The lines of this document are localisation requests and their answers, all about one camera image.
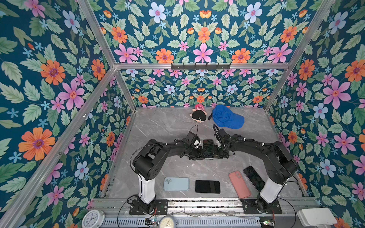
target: pink phone case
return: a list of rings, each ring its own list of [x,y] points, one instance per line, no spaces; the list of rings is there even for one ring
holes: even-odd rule
[[[233,173],[230,173],[228,176],[231,179],[234,189],[236,190],[238,197],[240,199],[247,198],[251,195],[251,192],[247,187],[239,171],[234,171]]]

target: white clock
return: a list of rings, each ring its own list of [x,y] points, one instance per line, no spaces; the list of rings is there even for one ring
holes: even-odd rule
[[[101,210],[91,210],[82,219],[82,228],[99,228],[104,222],[105,214]]]

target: clock face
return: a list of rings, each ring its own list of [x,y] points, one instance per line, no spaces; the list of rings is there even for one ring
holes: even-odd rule
[[[99,219],[99,213],[97,211],[91,211],[91,213],[87,214],[84,220],[84,227],[92,227],[96,224]]]

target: round gauge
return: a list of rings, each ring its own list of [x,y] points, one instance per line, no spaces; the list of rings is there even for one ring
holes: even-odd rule
[[[101,210],[91,210],[82,219],[82,228],[99,228],[104,218],[105,214]]]
[[[176,225],[174,218],[168,215],[163,217],[158,224],[158,228],[175,228],[175,227]]]

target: black mounting plate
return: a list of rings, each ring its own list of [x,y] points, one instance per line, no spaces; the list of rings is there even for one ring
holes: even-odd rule
[[[169,207],[168,200],[155,200],[155,207],[157,208],[156,215],[167,215],[167,209]],[[129,209],[129,215],[146,215],[139,209],[137,200],[133,201],[131,208]]]

